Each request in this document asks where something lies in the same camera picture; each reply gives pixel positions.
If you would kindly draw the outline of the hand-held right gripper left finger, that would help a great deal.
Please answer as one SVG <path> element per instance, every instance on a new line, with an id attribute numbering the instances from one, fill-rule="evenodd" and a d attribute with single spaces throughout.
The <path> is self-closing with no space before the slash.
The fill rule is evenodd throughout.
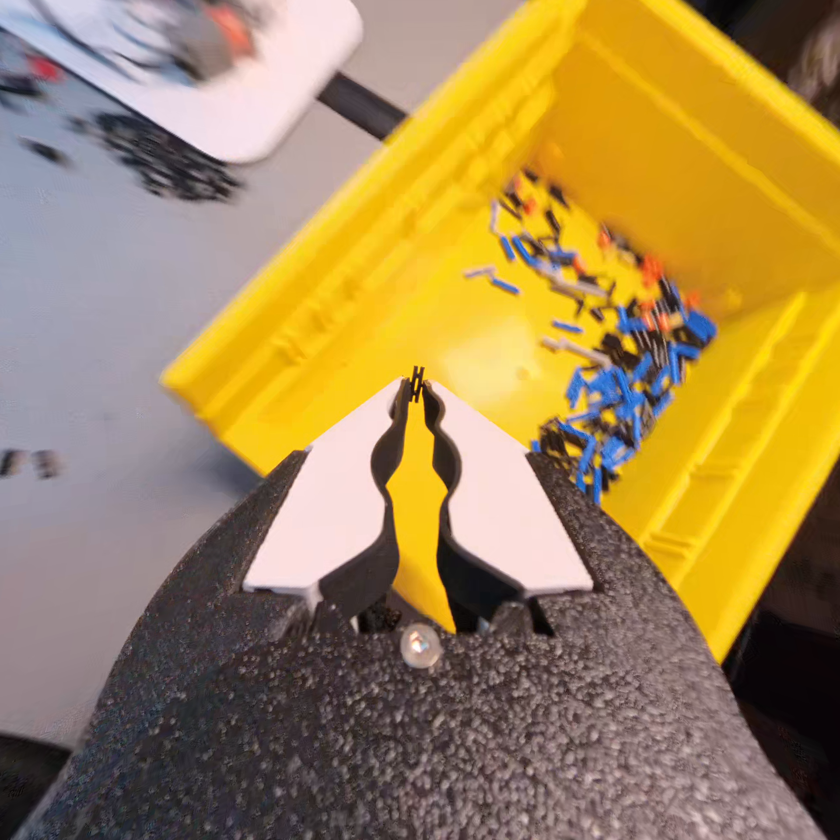
<path id="1" fill-rule="evenodd" d="M 244 578 L 246 592 L 363 612 L 396 577 L 400 550 L 387 483 L 403 458 L 413 382 L 396 379 L 306 449 Z"/>

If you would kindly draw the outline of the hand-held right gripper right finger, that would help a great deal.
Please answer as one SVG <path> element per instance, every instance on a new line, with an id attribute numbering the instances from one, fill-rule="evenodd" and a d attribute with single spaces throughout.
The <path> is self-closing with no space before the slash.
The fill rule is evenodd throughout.
<path id="1" fill-rule="evenodd" d="M 594 581 L 529 451 L 434 381 L 423 384 L 433 468 L 445 487 L 437 572 L 457 612 L 593 592 Z"/>

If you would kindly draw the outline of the pile of blue black pegs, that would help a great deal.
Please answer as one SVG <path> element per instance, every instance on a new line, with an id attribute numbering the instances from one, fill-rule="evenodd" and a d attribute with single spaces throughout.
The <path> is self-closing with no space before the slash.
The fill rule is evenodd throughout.
<path id="1" fill-rule="evenodd" d="M 490 203 L 507 269 L 567 302 L 541 346 L 572 358 L 563 411 L 531 443 L 597 506 L 654 432 L 691 365 L 718 335 L 662 261 L 583 218 L 562 186 L 524 166 Z"/>

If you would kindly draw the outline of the yellow plastic bin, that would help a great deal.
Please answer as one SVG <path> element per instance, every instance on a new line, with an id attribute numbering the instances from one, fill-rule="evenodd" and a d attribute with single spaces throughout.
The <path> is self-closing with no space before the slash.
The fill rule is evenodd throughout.
<path id="1" fill-rule="evenodd" d="M 414 364 L 524 445 L 571 306 L 507 269 L 529 166 L 658 257 L 717 337 L 603 507 L 718 661 L 838 457 L 838 129 L 681 2 L 529 2 L 163 373 L 261 474 Z"/>

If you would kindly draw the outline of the grey desk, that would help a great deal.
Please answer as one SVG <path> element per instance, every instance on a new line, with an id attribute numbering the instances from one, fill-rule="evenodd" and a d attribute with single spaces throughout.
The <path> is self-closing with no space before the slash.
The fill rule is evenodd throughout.
<path id="1" fill-rule="evenodd" d="M 380 146 L 314 103 L 231 203 L 186 203 L 67 126 L 106 110 L 70 75 L 2 107 L 1 443 L 28 455 L 2 479 L 2 733 L 69 749 L 152 595 L 257 481 L 160 374 Z"/>

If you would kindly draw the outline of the heap of black pins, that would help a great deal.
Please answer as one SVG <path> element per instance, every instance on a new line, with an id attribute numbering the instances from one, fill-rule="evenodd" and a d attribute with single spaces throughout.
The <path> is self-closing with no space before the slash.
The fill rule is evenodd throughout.
<path id="1" fill-rule="evenodd" d="M 140 180 L 146 192 L 187 203 L 227 203 L 245 187 L 228 167 L 151 121 L 128 113 L 70 117 L 68 128 L 95 140 Z"/>

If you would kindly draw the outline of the white book stand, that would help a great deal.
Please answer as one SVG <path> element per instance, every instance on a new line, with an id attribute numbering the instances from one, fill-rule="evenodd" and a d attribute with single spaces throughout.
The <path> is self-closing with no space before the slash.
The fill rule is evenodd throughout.
<path id="1" fill-rule="evenodd" d="M 352 2 L 267 3 L 255 55 L 211 80 L 163 62 L 152 3 L 2 2 L 2 29 L 217 161 L 265 159 L 362 40 Z"/>

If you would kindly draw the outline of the grey battery box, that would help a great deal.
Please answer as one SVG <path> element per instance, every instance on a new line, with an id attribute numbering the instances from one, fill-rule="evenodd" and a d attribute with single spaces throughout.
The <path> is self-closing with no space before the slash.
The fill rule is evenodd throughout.
<path id="1" fill-rule="evenodd" d="M 257 56 L 256 37 L 271 10 L 264 2 L 169 2 L 163 25 L 175 64 L 196 82 L 211 81 Z"/>

